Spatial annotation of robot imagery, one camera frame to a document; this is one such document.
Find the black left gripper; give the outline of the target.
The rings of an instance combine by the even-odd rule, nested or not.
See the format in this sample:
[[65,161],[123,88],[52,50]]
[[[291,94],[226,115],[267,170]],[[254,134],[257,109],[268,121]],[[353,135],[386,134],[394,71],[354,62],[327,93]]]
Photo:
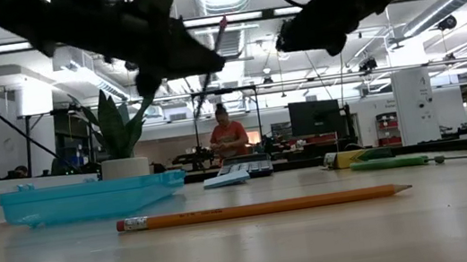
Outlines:
[[137,93],[155,95],[162,80],[219,72],[224,57],[193,38],[181,17],[170,16],[174,0],[138,0],[105,4],[99,16],[108,30],[106,62],[139,66]]

